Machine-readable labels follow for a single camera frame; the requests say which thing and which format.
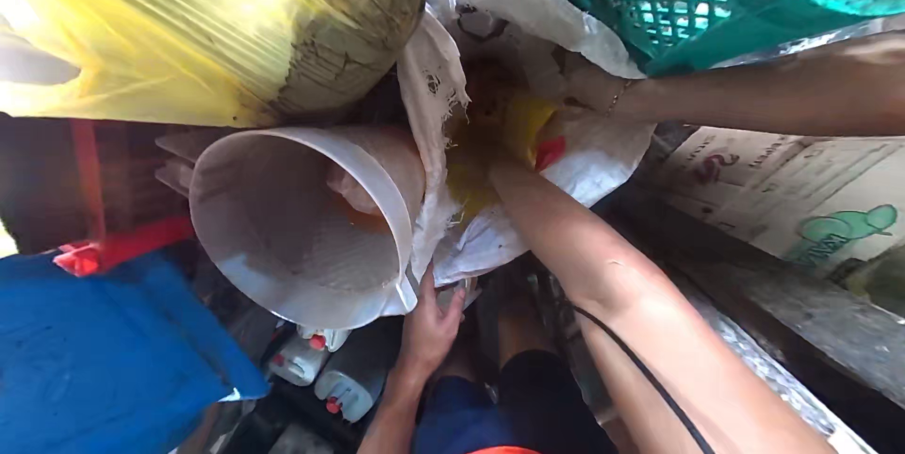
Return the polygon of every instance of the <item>bucket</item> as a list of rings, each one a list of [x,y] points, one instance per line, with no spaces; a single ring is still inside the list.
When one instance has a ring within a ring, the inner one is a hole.
[[[382,218],[357,212],[328,186],[329,174],[342,172],[337,165]],[[411,135],[288,127],[208,147],[189,205],[202,246],[245,295],[288,321],[350,329],[414,308],[405,269],[423,195]]]

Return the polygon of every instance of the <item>cardboard box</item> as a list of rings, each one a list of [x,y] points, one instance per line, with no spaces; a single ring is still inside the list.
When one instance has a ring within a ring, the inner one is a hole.
[[[689,139],[667,160],[671,171],[664,167],[664,178],[673,173],[662,182],[673,206],[816,275],[848,258],[871,259],[905,239],[905,138],[773,135],[769,144],[778,146],[758,170],[722,166],[716,181],[690,183],[688,173],[705,166],[701,154],[724,156],[717,164],[727,155],[748,163],[752,147],[769,142],[758,132],[702,130],[703,139]],[[684,169],[677,166],[685,162]]]
[[[706,219],[804,149],[804,139],[702,127],[666,160],[656,182],[673,206]]]

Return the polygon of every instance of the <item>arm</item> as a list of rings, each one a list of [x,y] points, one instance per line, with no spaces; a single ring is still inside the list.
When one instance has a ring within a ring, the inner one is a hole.
[[[602,219],[518,164],[494,164],[491,182],[569,299],[622,337],[717,452],[832,452],[730,352],[669,278]],[[625,353],[593,323],[579,322],[641,452],[699,452]]]
[[[444,312],[436,304],[434,266],[421,280],[418,306],[405,317],[402,349],[358,454],[399,454],[412,445],[414,415],[424,384],[450,351],[459,332],[465,292],[459,290]]]
[[[624,82],[588,63],[571,74],[570,94],[602,112]],[[611,116],[780,134],[902,135],[903,81],[905,32],[880,33],[760,64],[633,83]]]

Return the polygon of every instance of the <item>hand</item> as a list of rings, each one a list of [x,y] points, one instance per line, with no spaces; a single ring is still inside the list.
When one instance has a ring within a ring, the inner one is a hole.
[[[437,307],[434,264],[427,266],[421,279],[418,305],[405,317],[402,349],[395,369],[406,379],[421,383],[440,367],[459,332],[465,290],[456,291],[446,311]]]
[[[578,53],[564,58],[566,105],[589,108],[597,113],[611,111],[613,101],[624,92],[628,79],[617,77],[587,61]]]

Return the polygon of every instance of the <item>blue tarp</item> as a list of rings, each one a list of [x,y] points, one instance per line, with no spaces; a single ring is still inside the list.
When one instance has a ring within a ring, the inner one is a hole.
[[[165,454],[200,412],[262,377],[158,251],[73,277],[0,259],[0,451]]]

